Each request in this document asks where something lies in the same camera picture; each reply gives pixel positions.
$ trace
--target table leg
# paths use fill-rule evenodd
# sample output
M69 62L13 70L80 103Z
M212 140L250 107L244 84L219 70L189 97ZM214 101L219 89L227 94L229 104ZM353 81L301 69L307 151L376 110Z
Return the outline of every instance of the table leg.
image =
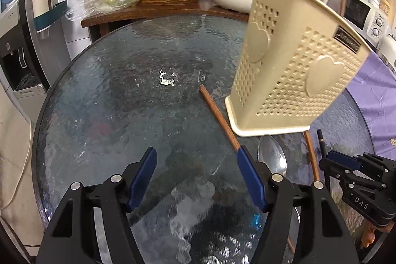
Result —
M99 24L100 36L103 37L110 33L108 23Z

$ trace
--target white kettle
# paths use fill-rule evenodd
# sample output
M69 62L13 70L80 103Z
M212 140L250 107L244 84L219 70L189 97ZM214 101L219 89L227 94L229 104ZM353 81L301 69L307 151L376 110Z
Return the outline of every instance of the white kettle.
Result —
M379 41L377 55L396 75L396 40L391 34Z

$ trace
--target white cable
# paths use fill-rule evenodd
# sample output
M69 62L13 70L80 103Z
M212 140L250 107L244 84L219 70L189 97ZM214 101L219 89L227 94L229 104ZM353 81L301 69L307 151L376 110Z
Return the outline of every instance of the white cable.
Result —
M30 128L29 128L29 130L30 130L30 132L29 132L29 134L30 134L30 135L29 135L29 147L28 147L28 149L27 149L27 155L26 155L25 163L23 164L23 168L22 168L21 175L19 176L17 185L15 186L15 189L14 189L14 192L12 193L11 199L10 199L9 202L6 203L4 206L1 206L1 207L0 207L0 210L2 210L2 209L4 209L4 208L8 207L8 206L12 203L12 201L14 200L14 197L15 197L15 195L17 194L17 190L18 190L19 184L21 183L23 173L25 172L26 165L27 165L27 161L28 161L28 159L29 159L30 145L31 145L31 140L32 140L32 120L30 120Z

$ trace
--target hand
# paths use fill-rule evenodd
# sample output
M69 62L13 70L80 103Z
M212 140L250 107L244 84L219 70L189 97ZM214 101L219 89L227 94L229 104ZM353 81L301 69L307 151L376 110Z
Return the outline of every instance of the hand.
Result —
M390 233L394 224L395 224L395 222L392 221L385 227L377 228L372 223L370 223L368 220L365 219L364 220L364 231L362 234L362 246L369 247L370 244L374 243L375 230L379 230L380 232Z

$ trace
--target wooden countertop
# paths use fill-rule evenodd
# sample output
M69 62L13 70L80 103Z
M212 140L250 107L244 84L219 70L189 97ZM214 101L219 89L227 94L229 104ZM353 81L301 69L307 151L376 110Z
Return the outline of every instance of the wooden countertop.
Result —
M81 21L81 27L89 27L118 20L154 18L173 14L203 14L233 18L247 22L249 14L242 14L217 6L211 0L199 0L185 5L150 5L137 3L108 14L90 16Z

